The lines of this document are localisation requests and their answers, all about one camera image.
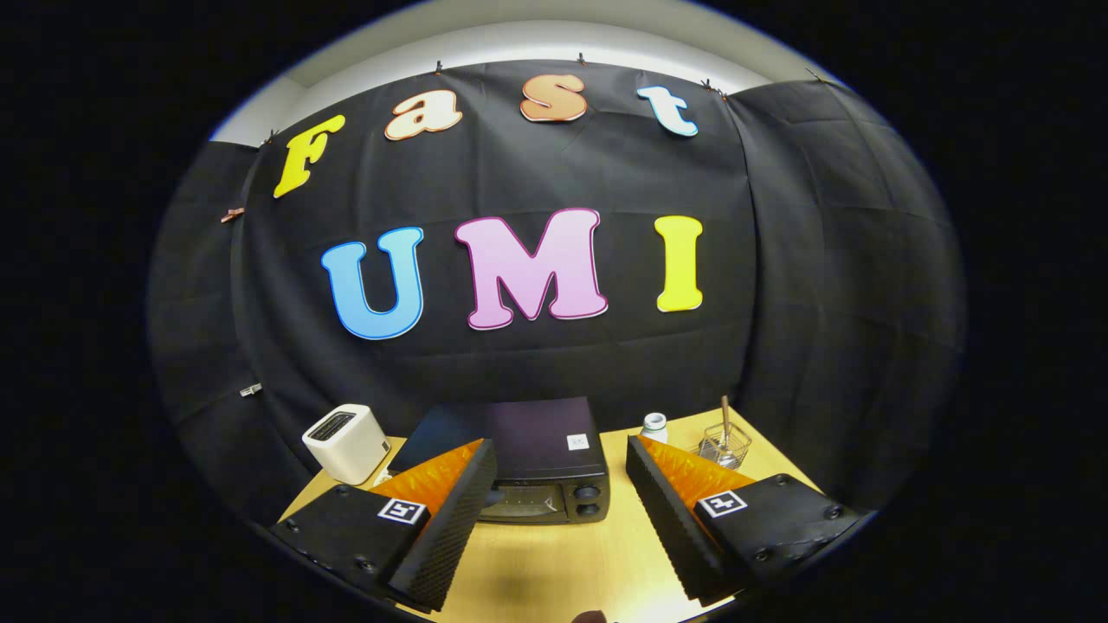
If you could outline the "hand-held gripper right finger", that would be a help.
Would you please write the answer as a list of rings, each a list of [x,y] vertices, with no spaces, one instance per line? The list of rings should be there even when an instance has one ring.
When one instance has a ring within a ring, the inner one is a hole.
[[[711,606],[814,566],[869,517],[780,473],[755,480],[632,435],[627,474],[686,595]]]

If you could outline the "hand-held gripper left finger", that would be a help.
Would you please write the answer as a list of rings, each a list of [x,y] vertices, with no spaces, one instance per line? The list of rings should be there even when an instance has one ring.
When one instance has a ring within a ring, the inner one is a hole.
[[[495,474],[494,443],[479,439],[369,490],[334,486],[270,533],[361,595],[440,611]]]

